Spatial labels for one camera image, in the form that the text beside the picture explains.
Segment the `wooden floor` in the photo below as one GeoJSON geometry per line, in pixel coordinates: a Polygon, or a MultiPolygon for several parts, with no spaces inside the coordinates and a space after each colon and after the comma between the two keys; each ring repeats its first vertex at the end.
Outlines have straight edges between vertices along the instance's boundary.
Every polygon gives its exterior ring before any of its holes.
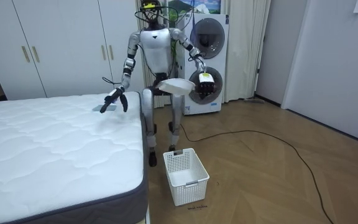
{"type": "MultiPolygon", "coordinates": [[[[329,223],[295,151],[257,133],[192,143],[182,131],[178,149],[194,148],[210,179],[205,200],[175,207],[162,159],[169,146],[170,108],[156,109],[155,117],[158,166],[150,168],[149,177],[153,224],[329,223]]],[[[314,171],[334,223],[358,224],[357,141],[276,106],[242,101],[225,104],[220,113],[185,117],[183,125],[191,139],[251,129],[288,141],[314,171]]]]}

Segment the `basket handle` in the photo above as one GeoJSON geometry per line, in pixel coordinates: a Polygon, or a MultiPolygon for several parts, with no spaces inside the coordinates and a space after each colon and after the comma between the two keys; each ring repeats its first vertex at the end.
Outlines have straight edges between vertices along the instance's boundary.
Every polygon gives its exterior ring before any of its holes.
{"type": "Polygon", "coordinates": [[[186,183],[186,187],[196,186],[197,184],[198,184],[198,180],[195,180],[195,181],[186,183]]]}
{"type": "Polygon", "coordinates": [[[177,156],[177,155],[182,155],[183,154],[183,150],[176,150],[176,151],[173,151],[173,155],[174,156],[177,156]]]}

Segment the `white wall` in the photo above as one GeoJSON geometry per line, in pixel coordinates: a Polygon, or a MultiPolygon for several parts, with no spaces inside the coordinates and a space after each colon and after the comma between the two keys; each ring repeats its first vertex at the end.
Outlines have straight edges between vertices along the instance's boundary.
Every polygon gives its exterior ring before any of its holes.
{"type": "Polygon", "coordinates": [[[307,0],[272,1],[256,94],[282,103],[307,0]]]}
{"type": "Polygon", "coordinates": [[[310,1],[282,106],[358,137],[355,5],[310,1]]]}

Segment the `white plate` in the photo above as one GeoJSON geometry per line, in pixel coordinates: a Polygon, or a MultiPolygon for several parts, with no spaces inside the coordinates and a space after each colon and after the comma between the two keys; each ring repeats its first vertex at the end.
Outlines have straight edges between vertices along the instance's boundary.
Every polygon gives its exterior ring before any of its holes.
{"type": "Polygon", "coordinates": [[[194,90],[196,85],[182,78],[170,78],[168,80],[161,81],[157,88],[167,93],[174,95],[189,95],[189,93],[194,90]]]}

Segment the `white plastic basket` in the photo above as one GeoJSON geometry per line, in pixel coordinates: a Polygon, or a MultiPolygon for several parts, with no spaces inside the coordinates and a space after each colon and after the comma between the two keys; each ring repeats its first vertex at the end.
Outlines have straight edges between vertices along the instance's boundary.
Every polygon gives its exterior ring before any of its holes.
{"type": "Polygon", "coordinates": [[[209,175],[194,149],[166,152],[164,162],[175,206],[205,198],[209,175]]]}

